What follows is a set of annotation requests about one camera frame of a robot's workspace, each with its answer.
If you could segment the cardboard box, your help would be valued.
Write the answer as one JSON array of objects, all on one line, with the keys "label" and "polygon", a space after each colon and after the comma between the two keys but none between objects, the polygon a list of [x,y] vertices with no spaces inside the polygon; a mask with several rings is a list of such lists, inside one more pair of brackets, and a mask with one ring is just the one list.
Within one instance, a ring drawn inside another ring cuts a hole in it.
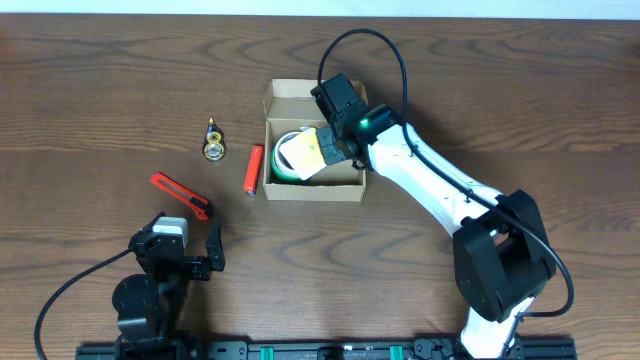
[{"label": "cardboard box", "polygon": [[263,99],[265,154],[262,184],[271,201],[359,202],[366,189],[366,173],[349,162],[329,166],[305,181],[285,180],[276,174],[272,159],[279,140],[304,127],[325,128],[328,123],[311,97],[314,80],[273,79]]}]

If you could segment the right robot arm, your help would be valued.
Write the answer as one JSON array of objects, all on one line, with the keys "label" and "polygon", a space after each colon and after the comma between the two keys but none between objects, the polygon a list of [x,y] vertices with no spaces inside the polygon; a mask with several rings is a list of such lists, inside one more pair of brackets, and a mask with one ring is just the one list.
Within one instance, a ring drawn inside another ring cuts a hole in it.
[{"label": "right robot arm", "polygon": [[536,202],[486,186],[431,149],[387,105],[368,106],[339,74],[311,96],[329,127],[321,146],[363,161],[419,202],[453,240],[456,285],[469,305],[460,340],[476,359],[514,345],[516,321],[556,273]]}]

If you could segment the red lighter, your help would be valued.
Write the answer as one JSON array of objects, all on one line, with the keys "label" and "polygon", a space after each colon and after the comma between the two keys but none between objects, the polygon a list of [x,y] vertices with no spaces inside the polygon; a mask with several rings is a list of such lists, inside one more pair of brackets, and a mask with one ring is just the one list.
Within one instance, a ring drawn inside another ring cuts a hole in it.
[{"label": "red lighter", "polygon": [[249,162],[243,184],[243,190],[247,194],[254,195],[256,193],[263,157],[264,146],[254,145],[250,152]]}]

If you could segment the yellow sticky note pad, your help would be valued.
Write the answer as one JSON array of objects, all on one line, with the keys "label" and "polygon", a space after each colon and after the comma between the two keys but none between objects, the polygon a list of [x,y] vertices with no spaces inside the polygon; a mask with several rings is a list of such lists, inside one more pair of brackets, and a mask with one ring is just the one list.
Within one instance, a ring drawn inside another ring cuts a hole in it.
[{"label": "yellow sticky note pad", "polygon": [[300,131],[281,147],[281,152],[302,180],[308,180],[326,167],[316,128]]}]

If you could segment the white tape roll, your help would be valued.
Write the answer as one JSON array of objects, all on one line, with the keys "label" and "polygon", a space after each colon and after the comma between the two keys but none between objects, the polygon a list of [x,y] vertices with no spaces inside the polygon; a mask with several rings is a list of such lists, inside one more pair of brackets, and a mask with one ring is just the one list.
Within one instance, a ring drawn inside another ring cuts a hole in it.
[{"label": "white tape roll", "polygon": [[273,148],[273,152],[272,155],[274,157],[274,159],[272,160],[272,164],[285,176],[288,177],[296,177],[297,173],[295,172],[295,170],[292,168],[292,166],[290,165],[290,163],[286,160],[286,158],[284,157],[284,155],[281,152],[281,147],[288,141],[292,140],[293,138],[295,138],[298,134],[300,134],[300,131],[293,131],[293,132],[289,132],[286,133],[285,135],[283,135],[277,142],[276,145]]}]

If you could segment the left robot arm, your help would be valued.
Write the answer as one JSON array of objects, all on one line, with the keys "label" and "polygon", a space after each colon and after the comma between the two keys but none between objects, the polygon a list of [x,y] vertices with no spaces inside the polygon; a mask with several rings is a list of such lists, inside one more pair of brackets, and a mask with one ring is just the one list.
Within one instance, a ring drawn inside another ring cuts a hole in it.
[{"label": "left robot arm", "polygon": [[213,272],[224,270],[218,218],[213,220],[205,255],[187,255],[188,242],[187,220],[168,217],[163,212],[131,237],[128,249],[135,254],[143,272],[122,280],[112,296],[117,325],[125,340],[174,337],[189,284],[208,281]]}]

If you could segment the green tape roll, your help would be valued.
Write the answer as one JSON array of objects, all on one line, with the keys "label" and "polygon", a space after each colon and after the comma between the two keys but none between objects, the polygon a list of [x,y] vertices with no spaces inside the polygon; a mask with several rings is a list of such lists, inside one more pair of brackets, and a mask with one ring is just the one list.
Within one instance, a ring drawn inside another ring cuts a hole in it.
[{"label": "green tape roll", "polygon": [[273,149],[271,152],[271,168],[275,176],[285,183],[304,183],[304,180],[298,176],[279,149]]}]

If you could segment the black yellow correction tape dispenser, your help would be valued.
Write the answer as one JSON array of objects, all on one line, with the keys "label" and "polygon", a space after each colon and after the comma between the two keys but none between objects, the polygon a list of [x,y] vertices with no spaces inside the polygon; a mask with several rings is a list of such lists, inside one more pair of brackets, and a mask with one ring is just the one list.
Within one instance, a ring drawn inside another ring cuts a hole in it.
[{"label": "black yellow correction tape dispenser", "polygon": [[203,156],[211,162],[217,162],[224,158],[226,145],[224,134],[216,125],[213,118],[209,119],[202,147]]}]

